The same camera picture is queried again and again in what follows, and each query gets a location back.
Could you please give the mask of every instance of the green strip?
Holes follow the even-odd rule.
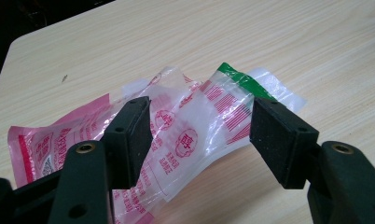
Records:
[[[239,86],[254,94],[254,96],[263,97],[270,100],[276,100],[271,94],[269,94],[268,91],[266,91],[266,89],[260,86],[260,84],[258,84],[253,78],[244,73],[236,71],[227,63],[222,63],[217,70],[224,73],[226,76],[230,77]]]

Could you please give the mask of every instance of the dark floor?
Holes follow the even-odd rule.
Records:
[[[0,0],[0,73],[13,40],[111,1]]]

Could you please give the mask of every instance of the clear plastic film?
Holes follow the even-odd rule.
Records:
[[[166,67],[111,92],[43,128],[11,127],[8,144],[18,187],[63,168],[67,148],[100,139],[109,122],[135,97],[149,96],[153,142],[137,186],[114,190],[117,223],[150,223],[191,179],[213,161],[249,144],[255,96],[277,99],[294,112],[304,105],[264,69],[252,77],[223,63],[205,82]]]

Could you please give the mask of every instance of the light wood tabletop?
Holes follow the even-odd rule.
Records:
[[[307,100],[318,143],[375,166],[375,1],[116,1],[22,36],[0,76],[0,177],[14,184],[10,126],[48,126],[139,77],[176,65],[206,80],[223,62],[265,67]],[[155,223],[310,223],[307,187],[285,190],[253,146],[214,162]]]

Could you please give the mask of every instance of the barcode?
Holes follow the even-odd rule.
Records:
[[[51,166],[50,157],[48,157],[43,165],[42,176],[53,173],[53,167]]]

